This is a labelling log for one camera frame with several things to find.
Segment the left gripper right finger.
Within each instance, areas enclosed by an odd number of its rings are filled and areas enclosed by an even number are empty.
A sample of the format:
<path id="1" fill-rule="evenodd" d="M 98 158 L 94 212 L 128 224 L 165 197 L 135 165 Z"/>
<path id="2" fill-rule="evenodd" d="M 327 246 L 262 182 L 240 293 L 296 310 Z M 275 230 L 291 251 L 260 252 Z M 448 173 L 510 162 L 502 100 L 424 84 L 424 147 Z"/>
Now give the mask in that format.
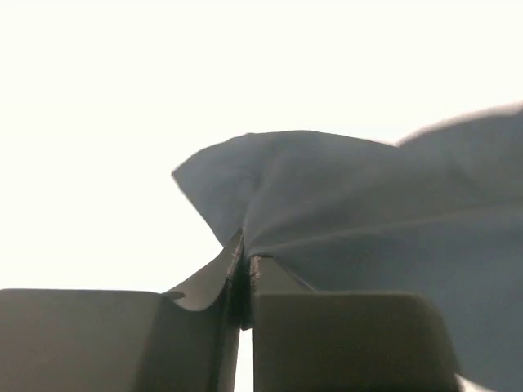
<path id="1" fill-rule="evenodd" d="M 250 272 L 255 390 L 459 390 L 449 334 L 426 299 L 314 292 L 267 257 Z"/>

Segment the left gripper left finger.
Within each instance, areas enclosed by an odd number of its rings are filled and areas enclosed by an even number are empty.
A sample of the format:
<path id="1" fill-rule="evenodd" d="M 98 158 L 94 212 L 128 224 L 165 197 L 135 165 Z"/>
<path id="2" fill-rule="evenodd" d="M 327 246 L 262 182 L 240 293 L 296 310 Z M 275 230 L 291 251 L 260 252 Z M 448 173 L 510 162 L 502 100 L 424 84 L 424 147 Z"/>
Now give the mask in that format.
<path id="1" fill-rule="evenodd" d="M 242 240 L 165 293 L 2 290 L 2 390 L 233 390 Z"/>

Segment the dark navy shorts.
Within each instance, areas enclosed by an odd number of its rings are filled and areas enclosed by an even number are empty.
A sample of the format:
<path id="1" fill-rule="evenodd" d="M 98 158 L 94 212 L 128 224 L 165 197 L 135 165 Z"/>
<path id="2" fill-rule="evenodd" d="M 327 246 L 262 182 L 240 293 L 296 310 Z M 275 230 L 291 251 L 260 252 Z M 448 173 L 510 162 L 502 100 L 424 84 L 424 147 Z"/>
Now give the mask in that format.
<path id="1" fill-rule="evenodd" d="M 217 240 L 244 234 L 320 290 L 409 291 L 443 314 L 463 375 L 522 388 L 522 113 L 489 111 L 387 145 L 250 133 L 173 171 Z"/>

